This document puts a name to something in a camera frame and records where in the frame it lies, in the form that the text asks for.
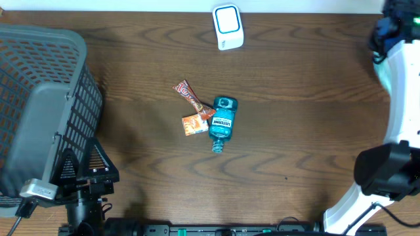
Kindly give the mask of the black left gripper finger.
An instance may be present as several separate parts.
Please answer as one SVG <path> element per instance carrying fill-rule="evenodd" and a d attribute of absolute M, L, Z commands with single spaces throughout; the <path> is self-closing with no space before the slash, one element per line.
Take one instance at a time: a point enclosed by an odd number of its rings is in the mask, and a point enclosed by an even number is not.
<path fill-rule="evenodd" d="M 96 138 L 89 138 L 77 171 L 78 181 L 119 182 L 119 171 Z"/>
<path fill-rule="evenodd" d="M 73 149 L 66 148 L 62 152 L 62 156 L 58 162 L 52 176 L 51 183 L 58 186 L 72 186 L 77 182 L 77 172 L 79 169 L 79 161 Z"/>

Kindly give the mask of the red brown snack bag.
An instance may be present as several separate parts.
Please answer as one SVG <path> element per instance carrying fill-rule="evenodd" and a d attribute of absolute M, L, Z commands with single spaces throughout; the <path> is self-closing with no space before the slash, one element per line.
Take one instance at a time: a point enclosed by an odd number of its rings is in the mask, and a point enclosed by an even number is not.
<path fill-rule="evenodd" d="M 208 120 L 214 116 L 214 114 L 216 114 L 215 109 L 210 108 L 208 105 L 200 102 L 191 86 L 188 84 L 187 80 L 181 81 L 179 84 L 175 85 L 173 89 L 194 107 L 194 109 L 203 120 Z"/>

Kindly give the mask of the teal mouthwash bottle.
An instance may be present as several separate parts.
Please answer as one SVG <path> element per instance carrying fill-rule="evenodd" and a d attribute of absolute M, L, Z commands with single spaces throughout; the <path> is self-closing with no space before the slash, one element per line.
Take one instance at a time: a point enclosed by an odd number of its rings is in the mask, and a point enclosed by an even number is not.
<path fill-rule="evenodd" d="M 212 151 L 222 153 L 224 143 L 232 137 L 234 119 L 238 109 L 238 101 L 234 98 L 218 96 L 213 102 L 216 113 L 212 116 L 209 137 L 213 140 Z"/>

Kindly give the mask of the pale green wet wipes pack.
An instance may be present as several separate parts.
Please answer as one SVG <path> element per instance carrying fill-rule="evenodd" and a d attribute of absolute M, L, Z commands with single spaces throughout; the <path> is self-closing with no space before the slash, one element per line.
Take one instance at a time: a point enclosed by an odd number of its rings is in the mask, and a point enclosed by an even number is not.
<path fill-rule="evenodd" d="M 388 95 L 391 95 L 391 78 L 388 63 L 383 61 L 380 64 L 374 64 L 373 68 L 380 81 L 380 84 L 387 91 Z"/>

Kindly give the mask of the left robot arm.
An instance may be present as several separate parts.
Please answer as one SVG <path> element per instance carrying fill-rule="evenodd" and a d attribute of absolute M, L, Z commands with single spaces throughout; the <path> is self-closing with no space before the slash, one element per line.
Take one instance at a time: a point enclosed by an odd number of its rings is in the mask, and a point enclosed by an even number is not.
<path fill-rule="evenodd" d="M 58 187 L 47 207 L 66 207 L 68 223 L 59 235 L 141 236 L 144 227 L 130 218 L 106 218 L 112 209 L 106 196 L 114 193 L 119 171 L 96 138 L 89 138 L 80 159 L 67 147 L 52 168 L 50 183 Z"/>

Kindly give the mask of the orange snack packet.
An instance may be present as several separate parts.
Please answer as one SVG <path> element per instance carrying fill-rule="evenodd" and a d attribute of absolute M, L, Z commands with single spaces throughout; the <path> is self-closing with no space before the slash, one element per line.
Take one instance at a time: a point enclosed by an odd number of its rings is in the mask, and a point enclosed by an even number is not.
<path fill-rule="evenodd" d="M 182 125 L 186 136 L 207 132 L 209 130 L 207 120 L 203 120 L 199 114 L 183 117 Z"/>

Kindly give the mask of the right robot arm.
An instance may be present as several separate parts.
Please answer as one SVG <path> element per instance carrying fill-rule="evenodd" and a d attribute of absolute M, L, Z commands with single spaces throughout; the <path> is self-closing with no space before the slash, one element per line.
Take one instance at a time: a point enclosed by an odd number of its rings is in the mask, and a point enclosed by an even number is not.
<path fill-rule="evenodd" d="M 383 145 L 361 152 L 354 183 L 323 215 L 326 235 L 355 235 L 377 211 L 419 194 L 419 2 L 386 0 L 369 47 L 390 96 Z"/>

